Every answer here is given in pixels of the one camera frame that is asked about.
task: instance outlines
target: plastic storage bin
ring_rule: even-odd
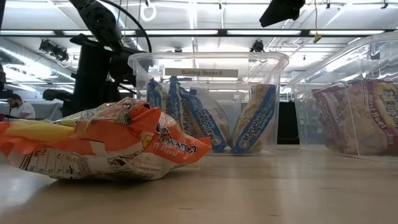
[[[137,98],[159,106],[216,154],[272,154],[279,81],[288,57],[268,53],[153,53],[129,58]]]
[[[300,145],[369,159],[398,156],[398,33],[348,45],[288,83]]]

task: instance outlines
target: table surface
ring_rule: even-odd
[[[54,180],[0,162],[0,223],[397,223],[398,168],[327,152],[205,156],[160,180]]]

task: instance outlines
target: ceiling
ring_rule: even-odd
[[[151,0],[149,5],[155,7],[156,14],[149,21],[144,21],[141,16],[143,14],[149,18],[152,15],[151,8],[145,9],[145,0],[121,1],[121,5],[145,29],[261,29],[258,20],[269,2],[270,0]],[[384,3],[378,0],[331,0],[331,7],[327,9],[326,1],[318,0],[316,15],[313,1],[307,0],[296,21],[288,20],[267,28],[314,29],[317,17],[319,29],[396,29],[398,0],[387,2],[389,6],[381,9]],[[133,21],[126,20],[122,13],[120,21],[127,29],[137,29]],[[7,0],[2,29],[87,30],[76,9],[67,0]],[[59,65],[53,57],[42,55],[39,51],[42,39],[66,48],[75,60],[71,59]],[[150,41],[153,52],[174,51],[175,48],[182,48],[183,52],[193,52],[193,49],[196,52],[247,52],[255,40],[262,40],[266,52],[280,52],[290,57],[282,80],[287,82],[354,39],[356,38],[324,37],[316,44],[312,37],[196,37],[195,41],[191,37],[151,37]],[[147,50],[144,38],[140,37],[137,42],[141,48]],[[11,51],[19,51],[17,54],[34,63],[57,70],[57,82],[73,82],[65,75],[76,71],[80,46],[71,43],[69,38],[0,37],[0,47],[6,48],[10,45],[15,45]]]

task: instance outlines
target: white ring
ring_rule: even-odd
[[[146,17],[144,14],[145,9],[148,9],[148,8],[151,8],[153,10],[152,15],[150,17]],[[143,21],[146,21],[146,22],[151,21],[151,20],[155,19],[155,16],[156,16],[156,7],[155,6],[150,5],[150,6],[141,8],[141,18]]]

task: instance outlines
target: person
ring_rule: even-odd
[[[7,98],[10,105],[10,116],[20,119],[36,119],[35,109],[30,103],[22,101],[18,94],[11,94]]]

